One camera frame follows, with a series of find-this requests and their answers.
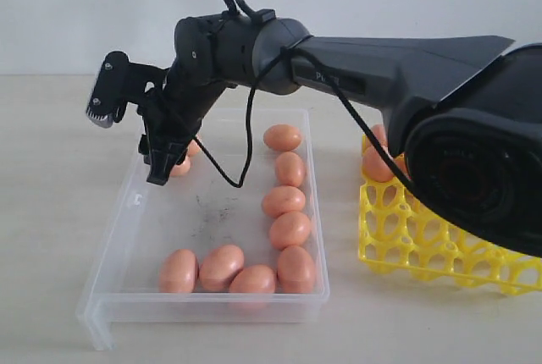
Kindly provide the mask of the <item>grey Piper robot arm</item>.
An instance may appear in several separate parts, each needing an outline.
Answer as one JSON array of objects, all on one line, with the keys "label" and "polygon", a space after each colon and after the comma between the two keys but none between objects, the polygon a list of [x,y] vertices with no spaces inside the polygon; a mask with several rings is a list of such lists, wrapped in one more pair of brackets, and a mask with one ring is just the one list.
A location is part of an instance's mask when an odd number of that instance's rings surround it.
[{"label": "grey Piper robot arm", "polygon": [[541,46],[502,36],[313,36],[294,19],[182,19],[168,69],[128,63],[126,100],[146,128],[149,179],[167,182],[227,89],[306,86],[379,110],[387,151],[430,210],[478,237],[541,253]]}]

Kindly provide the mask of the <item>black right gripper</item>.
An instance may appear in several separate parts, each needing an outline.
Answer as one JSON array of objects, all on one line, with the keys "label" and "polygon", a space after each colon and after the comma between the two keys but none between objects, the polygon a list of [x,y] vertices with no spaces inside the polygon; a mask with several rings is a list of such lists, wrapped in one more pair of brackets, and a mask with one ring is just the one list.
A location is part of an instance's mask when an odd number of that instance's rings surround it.
[{"label": "black right gripper", "polygon": [[212,79],[198,85],[177,63],[167,69],[131,63],[129,70],[132,80],[152,83],[150,90],[136,91],[137,112],[147,138],[143,146],[149,164],[147,183],[166,185],[174,166],[184,161],[202,119],[224,92],[224,82]]}]

